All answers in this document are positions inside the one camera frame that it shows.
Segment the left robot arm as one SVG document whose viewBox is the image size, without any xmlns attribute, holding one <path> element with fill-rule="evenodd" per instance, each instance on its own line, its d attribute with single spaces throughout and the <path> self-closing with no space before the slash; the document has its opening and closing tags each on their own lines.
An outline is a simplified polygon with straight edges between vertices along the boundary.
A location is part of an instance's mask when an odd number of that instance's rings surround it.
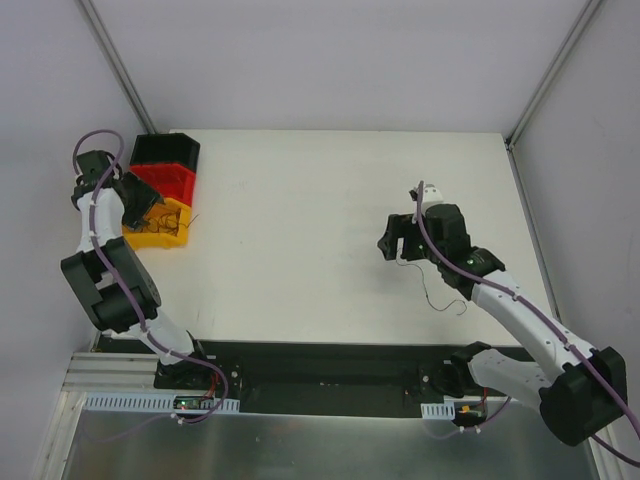
<svg viewBox="0 0 640 480">
<path fill-rule="evenodd" d="M 207 390 L 219 376 L 201 344 L 161 309 L 157 286 L 123 234 L 146 226 L 160 194 L 113 154 L 92 150 L 77 156 L 72 203 L 81 214 L 75 254 L 62 273 L 91 323 L 101 332 L 131 336 L 158 357 L 157 389 Z"/>
</svg>

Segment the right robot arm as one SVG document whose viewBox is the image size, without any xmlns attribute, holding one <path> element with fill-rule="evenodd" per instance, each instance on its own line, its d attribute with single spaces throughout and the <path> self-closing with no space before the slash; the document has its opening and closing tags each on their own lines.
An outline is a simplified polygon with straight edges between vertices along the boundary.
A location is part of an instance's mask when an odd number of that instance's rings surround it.
<svg viewBox="0 0 640 480">
<path fill-rule="evenodd" d="M 497 320 L 531 358 L 513 360 L 475 342 L 451 360 L 450 395 L 498 390 L 537 411 L 569 446 L 621 417 L 639 425 L 628 406 L 622 356 L 611 347 L 594 347 L 537 307 L 502 261 L 472 244 L 457 205 L 390 215 L 377 246 L 388 261 L 430 261 L 447 285 Z"/>
</svg>

